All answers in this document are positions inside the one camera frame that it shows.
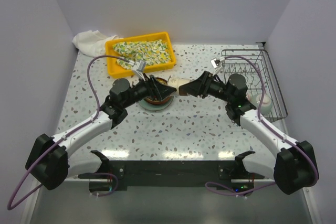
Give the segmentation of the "beige cup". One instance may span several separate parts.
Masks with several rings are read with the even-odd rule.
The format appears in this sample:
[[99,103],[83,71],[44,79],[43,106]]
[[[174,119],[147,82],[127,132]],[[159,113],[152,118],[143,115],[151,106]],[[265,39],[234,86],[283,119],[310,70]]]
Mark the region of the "beige cup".
[[191,79],[169,77],[167,81],[167,85],[175,88],[176,94],[181,95],[181,96],[186,96],[185,92],[180,91],[180,87],[190,82],[191,82]]

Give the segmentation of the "large celadon green plate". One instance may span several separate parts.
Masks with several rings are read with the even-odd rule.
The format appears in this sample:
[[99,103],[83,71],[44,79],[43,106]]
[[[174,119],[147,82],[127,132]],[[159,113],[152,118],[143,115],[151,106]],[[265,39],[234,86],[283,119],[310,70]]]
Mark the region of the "large celadon green plate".
[[158,105],[149,104],[144,99],[142,99],[141,101],[138,102],[138,104],[139,104],[139,106],[141,106],[145,110],[156,112],[156,111],[160,111],[160,110],[166,109],[173,102],[173,99],[174,98],[171,97],[167,103],[165,103],[165,104],[158,104]]

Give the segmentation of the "pale green bowl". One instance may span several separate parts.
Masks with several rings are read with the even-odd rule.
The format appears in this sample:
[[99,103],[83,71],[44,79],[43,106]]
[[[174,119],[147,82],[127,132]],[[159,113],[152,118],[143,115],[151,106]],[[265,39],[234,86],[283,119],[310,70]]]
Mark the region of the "pale green bowl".
[[270,96],[268,96],[267,94],[264,95],[263,100],[261,100],[261,97],[262,97],[262,94],[255,94],[250,98],[250,102],[256,108],[258,108],[259,105],[261,104],[260,112],[262,115],[266,115],[271,111],[273,107],[273,102]]

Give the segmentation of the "yellow patterned plate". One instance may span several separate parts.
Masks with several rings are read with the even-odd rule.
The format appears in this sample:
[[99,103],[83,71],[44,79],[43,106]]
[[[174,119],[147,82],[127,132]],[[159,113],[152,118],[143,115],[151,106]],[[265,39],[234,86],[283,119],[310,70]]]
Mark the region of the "yellow patterned plate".
[[167,85],[167,80],[163,79],[163,78],[160,78],[160,77],[156,77],[155,78],[160,84],[162,85]]

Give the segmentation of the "white red patterned bowl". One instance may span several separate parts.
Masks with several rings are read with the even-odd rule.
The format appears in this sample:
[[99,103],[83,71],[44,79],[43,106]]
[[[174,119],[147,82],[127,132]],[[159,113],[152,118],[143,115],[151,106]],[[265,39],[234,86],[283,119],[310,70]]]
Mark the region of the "white red patterned bowl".
[[250,101],[250,99],[251,99],[251,95],[250,95],[249,93],[246,93],[246,99],[247,99],[248,101]]

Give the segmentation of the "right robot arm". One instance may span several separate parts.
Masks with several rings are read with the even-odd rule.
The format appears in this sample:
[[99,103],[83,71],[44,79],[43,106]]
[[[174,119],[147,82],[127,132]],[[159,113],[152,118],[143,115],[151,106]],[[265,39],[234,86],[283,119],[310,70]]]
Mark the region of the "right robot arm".
[[234,165],[234,173],[246,178],[251,173],[275,181],[285,194],[292,194],[304,187],[314,186],[319,173],[312,145],[299,142],[271,124],[246,96],[246,79],[232,74],[227,82],[219,82],[208,71],[195,80],[182,81],[177,86],[180,95],[205,98],[209,95],[226,102],[228,117],[237,125],[250,132],[275,157],[273,163],[248,158],[252,152],[245,152],[242,160]]

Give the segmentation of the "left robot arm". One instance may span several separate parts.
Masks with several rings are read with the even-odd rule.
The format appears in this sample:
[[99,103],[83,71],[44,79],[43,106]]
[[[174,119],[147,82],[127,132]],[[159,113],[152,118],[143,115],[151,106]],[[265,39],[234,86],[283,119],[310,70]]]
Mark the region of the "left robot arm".
[[57,188],[80,171],[79,165],[71,164],[71,155],[96,136],[118,126],[128,115],[127,107],[145,98],[162,101],[176,91],[176,87],[162,84],[154,76],[140,79],[134,86],[125,78],[115,80],[94,115],[63,133],[37,137],[25,165],[27,172],[45,188]]

